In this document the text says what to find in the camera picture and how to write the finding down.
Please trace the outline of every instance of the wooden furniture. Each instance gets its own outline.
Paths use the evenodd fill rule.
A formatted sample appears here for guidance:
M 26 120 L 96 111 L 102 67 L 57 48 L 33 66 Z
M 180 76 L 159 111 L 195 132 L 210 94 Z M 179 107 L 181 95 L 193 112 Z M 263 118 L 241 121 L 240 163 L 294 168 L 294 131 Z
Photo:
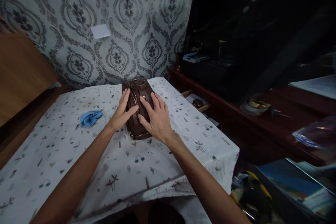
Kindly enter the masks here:
M 188 91 L 183 92 L 182 95 L 183 95 L 184 98 L 187 98 L 187 97 L 188 97 L 190 94 L 192 94 L 192 93 L 194 93 L 194 91 L 192 91 L 192 90 L 190 89 L 190 90 L 188 90 Z M 207 110 L 210 108 L 210 106 L 211 106 L 211 104 L 204 105 L 204 106 L 202 106 L 202 107 L 200 107 L 200 108 L 196 108 L 195 106 L 194 106 L 194 107 L 195 107 L 199 112 L 204 112 L 204 111 L 207 111 Z
M 0 169 L 57 97 L 56 72 L 26 34 L 0 34 Z
M 182 75 L 176 66 L 168 67 L 170 83 L 180 92 L 192 89 L 212 104 L 207 114 L 223 125 L 223 131 L 240 147 L 240 155 L 255 165 L 281 158 L 307 161 L 324 166 L 336 160 L 335 146 L 326 150 L 297 142 L 292 132 L 328 115 L 336 114 L 336 101 L 291 86 L 274 88 L 265 98 L 276 109 L 292 118 L 265 113 L 254 117 L 193 79 Z

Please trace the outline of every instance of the electronic device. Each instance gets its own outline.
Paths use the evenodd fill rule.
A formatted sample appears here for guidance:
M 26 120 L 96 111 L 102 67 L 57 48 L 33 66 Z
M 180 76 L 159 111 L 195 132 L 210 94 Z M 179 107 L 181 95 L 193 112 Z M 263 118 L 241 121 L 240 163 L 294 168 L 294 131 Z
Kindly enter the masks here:
M 209 57 L 205 55 L 201 55 L 198 52 L 193 52 L 190 54 L 186 54 L 183 56 L 183 60 L 189 61 L 191 63 L 198 63 L 204 60 L 207 60 Z
M 235 103 L 333 74 L 335 13 L 336 0 L 192 0 L 180 72 Z M 183 60 L 195 48 L 209 58 Z

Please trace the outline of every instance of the handbag zipper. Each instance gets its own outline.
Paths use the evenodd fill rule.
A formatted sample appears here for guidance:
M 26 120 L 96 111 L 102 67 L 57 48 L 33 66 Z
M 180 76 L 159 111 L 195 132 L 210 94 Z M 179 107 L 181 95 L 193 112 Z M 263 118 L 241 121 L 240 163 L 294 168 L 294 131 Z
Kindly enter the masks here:
M 142 133 L 142 134 L 140 134 L 140 135 L 133 136 L 133 134 L 132 134 L 130 131 L 129 131 L 128 133 L 129 133 L 129 135 L 131 136 L 132 140 L 134 140 L 134 137 L 141 137 L 142 135 L 147 134 L 147 133 Z
M 130 90 L 131 90 L 135 105 L 138 105 L 137 96 L 134 94 L 133 89 L 130 88 Z

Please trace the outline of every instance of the brown leather handbag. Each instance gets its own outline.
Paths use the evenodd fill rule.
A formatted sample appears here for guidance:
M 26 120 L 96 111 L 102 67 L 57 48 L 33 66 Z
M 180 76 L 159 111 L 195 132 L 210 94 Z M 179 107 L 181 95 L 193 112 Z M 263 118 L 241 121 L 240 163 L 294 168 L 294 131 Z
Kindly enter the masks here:
M 140 96 L 142 96 L 154 109 L 154 103 L 151 97 L 151 92 L 154 93 L 153 89 L 150 87 L 146 79 L 134 79 L 132 81 L 124 82 L 121 84 L 121 88 L 123 91 L 126 88 L 131 90 L 126 106 L 127 111 L 131 107 L 139 105 L 138 111 L 134 113 L 126 122 L 129 135 L 134 140 L 142 140 L 151 137 L 152 135 L 145 129 L 145 127 L 140 124 L 138 114 L 140 113 L 140 115 L 142 115 L 149 122 L 148 112 L 140 101 Z

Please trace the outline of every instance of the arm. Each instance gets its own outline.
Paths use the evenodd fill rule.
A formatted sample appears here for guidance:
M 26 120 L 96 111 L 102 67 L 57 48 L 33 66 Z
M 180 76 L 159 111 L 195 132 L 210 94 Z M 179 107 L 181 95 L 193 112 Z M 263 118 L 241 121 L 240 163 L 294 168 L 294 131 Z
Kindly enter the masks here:
M 154 110 L 148 102 L 140 97 L 150 118 L 149 123 L 139 115 L 140 123 L 172 151 L 211 222 L 250 223 L 243 211 L 184 145 L 181 137 L 173 132 L 169 121 L 168 106 L 165 102 L 158 94 L 151 93 L 151 97 L 154 102 Z
M 110 121 L 49 195 L 33 219 L 33 224 L 66 223 L 70 219 L 113 134 L 138 110 L 139 106 L 134 106 L 125 111 L 129 93 L 130 89 L 124 90 Z

